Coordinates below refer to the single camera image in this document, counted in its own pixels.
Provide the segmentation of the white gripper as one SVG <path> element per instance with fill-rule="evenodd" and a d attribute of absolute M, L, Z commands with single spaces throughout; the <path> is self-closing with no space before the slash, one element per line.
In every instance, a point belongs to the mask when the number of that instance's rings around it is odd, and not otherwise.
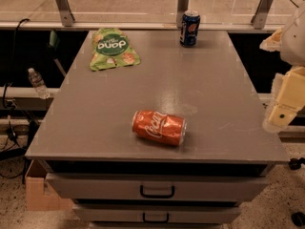
<path fill-rule="evenodd" d="M 272 85 L 272 101 L 268 104 L 263 129 L 268 133 L 285 130 L 295 119 L 297 110 L 305 106 L 305 68 L 292 66 L 285 74 L 277 73 Z"/>

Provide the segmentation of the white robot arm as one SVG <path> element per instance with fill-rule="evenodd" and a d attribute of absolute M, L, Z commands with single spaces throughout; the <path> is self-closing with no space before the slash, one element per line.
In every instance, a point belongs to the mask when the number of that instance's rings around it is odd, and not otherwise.
<path fill-rule="evenodd" d="M 278 51 L 280 59 L 292 66 L 285 74 L 274 76 L 271 100 L 262 123 L 266 132 L 279 133 L 305 107 L 305 4 L 283 28 L 264 39 L 259 48 L 267 52 Z"/>

